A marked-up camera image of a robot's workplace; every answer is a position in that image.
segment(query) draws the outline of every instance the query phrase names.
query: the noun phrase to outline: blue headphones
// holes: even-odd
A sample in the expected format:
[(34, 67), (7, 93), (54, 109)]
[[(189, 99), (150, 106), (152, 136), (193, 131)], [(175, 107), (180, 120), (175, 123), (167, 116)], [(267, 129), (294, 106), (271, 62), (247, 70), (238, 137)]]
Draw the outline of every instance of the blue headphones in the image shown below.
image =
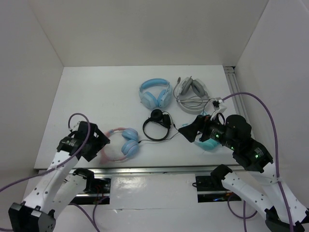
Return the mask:
[[(158, 98), (155, 98), (154, 95), (148, 91), (143, 93), (147, 88), (162, 85), (167, 86), (167, 88), (161, 91)], [(172, 89), (172, 86), (167, 80), (160, 78), (148, 80), (140, 86), (139, 96), (141, 103), (148, 109), (154, 109), (156, 107), (165, 108), (171, 101)]]
[(124, 157), (120, 159), (109, 159), (108, 156), (105, 154), (104, 149), (101, 150), (102, 155), (104, 155), (109, 161), (120, 161), (130, 158), (134, 154), (136, 154), (140, 147), (139, 147), (139, 134), (136, 130), (132, 128), (116, 128), (113, 130), (109, 130), (107, 133), (104, 133), (107, 137), (110, 137), (115, 131), (122, 131), (121, 135), (128, 141), (121, 148), (121, 152), (124, 154)]

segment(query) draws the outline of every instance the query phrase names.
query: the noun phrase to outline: white wall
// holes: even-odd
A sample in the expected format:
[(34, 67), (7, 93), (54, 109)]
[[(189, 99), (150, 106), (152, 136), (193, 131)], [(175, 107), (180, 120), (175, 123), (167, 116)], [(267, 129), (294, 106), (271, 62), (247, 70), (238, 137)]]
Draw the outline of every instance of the white wall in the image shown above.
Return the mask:
[(268, 0), (29, 0), (64, 66), (236, 65)]
[[(236, 66), (240, 89), (270, 107), (279, 136), (282, 175), (307, 206), (309, 164), (309, 10), (301, 0), (270, 0)], [(245, 98), (257, 140), (274, 156), (270, 121)]]
[[(32, 174), (63, 66), (26, 0), (0, 1), (0, 186)], [(0, 227), (26, 183), (1, 193)]]

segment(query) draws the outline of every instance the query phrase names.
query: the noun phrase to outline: ear cup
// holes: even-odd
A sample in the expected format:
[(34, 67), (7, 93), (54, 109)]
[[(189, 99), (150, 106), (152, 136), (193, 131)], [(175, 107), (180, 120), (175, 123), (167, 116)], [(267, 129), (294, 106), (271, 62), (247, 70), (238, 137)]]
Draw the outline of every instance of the ear cup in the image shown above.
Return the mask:
[(154, 95), (152, 95), (150, 92), (145, 92), (144, 96), (146, 95), (146, 99), (149, 101), (149, 104), (145, 105), (147, 108), (155, 108), (156, 106), (158, 106), (158, 101), (157, 99), (154, 97)]
[(183, 87), (183, 89), (182, 89), (182, 91), (180, 93), (181, 95), (185, 95), (188, 92), (192, 82), (193, 82), (192, 78), (189, 78), (189, 80), (184, 83), (185, 86)]
[(170, 124), (171, 124), (171, 121), (170, 121), (169, 115), (163, 115), (163, 126), (165, 128), (170, 128)]
[(139, 140), (139, 134), (136, 130), (132, 129), (132, 128), (128, 128), (125, 129), (122, 133), (121, 133), (122, 137), (129, 139), (129, 140), (135, 140), (138, 141)]
[(165, 107), (165, 100), (163, 102), (161, 102), (161, 99), (162, 99), (162, 97), (165, 93), (166, 93), (166, 89), (162, 90), (161, 93), (159, 94), (159, 97), (158, 97), (158, 106), (159, 107)]
[(198, 82), (197, 80), (194, 80), (192, 82), (192, 90), (195, 92), (196, 95), (198, 95), (200, 98), (205, 96), (205, 90), (204, 87), (202, 86), (202, 84), (200, 82)]
[(159, 122), (163, 119), (163, 113), (161, 110), (153, 110), (150, 114), (150, 120), (153, 122)]
[(139, 143), (135, 140), (127, 141), (121, 148), (122, 153), (128, 157), (136, 154), (139, 150)]

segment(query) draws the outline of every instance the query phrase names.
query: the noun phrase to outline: headphones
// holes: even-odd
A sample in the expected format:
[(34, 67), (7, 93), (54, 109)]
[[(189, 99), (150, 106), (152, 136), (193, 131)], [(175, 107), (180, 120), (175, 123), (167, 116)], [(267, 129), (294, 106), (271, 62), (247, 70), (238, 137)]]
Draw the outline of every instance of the headphones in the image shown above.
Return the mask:
[(136, 154), (139, 151), (139, 148), (140, 148), (139, 147), (139, 134), (136, 130), (134, 130), (132, 128), (119, 127), (119, 128), (113, 129), (113, 130), (109, 130), (107, 133), (104, 133), (104, 134), (106, 135), (106, 137), (110, 137), (116, 131), (122, 131), (122, 133), (121, 133), (122, 137), (124, 137), (128, 141), (125, 142), (125, 144), (121, 148), (121, 152), (124, 154), (124, 157), (122, 157), (120, 159), (116, 159), (116, 160), (110, 159), (105, 154), (104, 149), (101, 150), (102, 156), (104, 156), (104, 158), (106, 158), (109, 161), (121, 161), (121, 160), (125, 160), (127, 158), (130, 158), (131, 156)]
[[(177, 85), (179, 85), (181, 78), (178, 78)], [(187, 94), (189, 89), (193, 90), (196, 96), (186, 98), (184, 95)], [(193, 80), (192, 77), (185, 78), (179, 85), (177, 89), (176, 102), (179, 103), (181, 109), (189, 114), (200, 114), (203, 109), (205, 103), (210, 99), (207, 93), (206, 85), (200, 80)]]
[[(155, 122), (155, 123), (160, 124), (161, 126), (167, 128), (167, 129), (168, 129), (167, 134), (166, 134), (163, 138), (161, 138), (161, 139), (154, 139), (154, 138), (148, 136), (148, 135), (145, 133), (145, 127), (146, 127), (146, 125), (147, 125), (148, 122)], [(168, 135), (169, 135), (169, 129), (170, 129), (170, 126), (171, 126), (171, 125), (172, 125), (172, 122), (171, 122), (171, 116), (169, 115), (169, 113), (168, 113), (168, 114), (163, 114), (163, 112), (162, 112), (161, 110), (156, 109), (156, 110), (153, 110), (153, 111), (151, 112), (150, 118), (148, 118), (148, 119), (144, 122), (144, 124), (143, 124), (143, 132), (144, 132), (145, 136), (146, 136), (148, 139), (152, 140), (152, 141), (157, 141), (157, 142), (158, 142), (158, 141), (163, 141), (163, 140), (165, 140), (165, 139), (168, 137)]]
[[(148, 91), (143, 93), (143, 91), (147, 88), (162, 85), (166, 86), (167, 88), (161, 91), (158, 98), (155, 98), (154, 95)], [(173, 88), (170, 83), (164, 79), (157, 78), (145, 81), (140, 86), (139, 90), (141, 103), (148, 109), (154, 109), (156, 107), (165, 108), (171, 101), (172, 89)]]

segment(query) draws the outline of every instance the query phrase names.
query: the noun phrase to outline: pink headband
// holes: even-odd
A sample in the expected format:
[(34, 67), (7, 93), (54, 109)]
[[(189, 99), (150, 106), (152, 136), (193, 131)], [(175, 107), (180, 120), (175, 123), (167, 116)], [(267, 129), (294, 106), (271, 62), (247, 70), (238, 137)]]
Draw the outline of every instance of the pink headband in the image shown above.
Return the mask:
[[(106, 137), (110, 137), (113, 133), (115, 133), (116, 131), (124, 131), (126, 130), (127, 128), (124, 128), (124, 127), (118, 127), (118, 128), (115, 128), (115, 129), (112, 129), (112, 130), (109, 130), (108, 132), (104, 133), (106, 135)], [(126, 156), (120, 158), (120, 159), (110, 159), (104, 149), (102, 149), (101, 151), (101, 160), (100, 160), (100, 164), (105, 164), (107, 163), (108, 161), (122, 161), (122, 160), (125, 160), (126, 159)]]

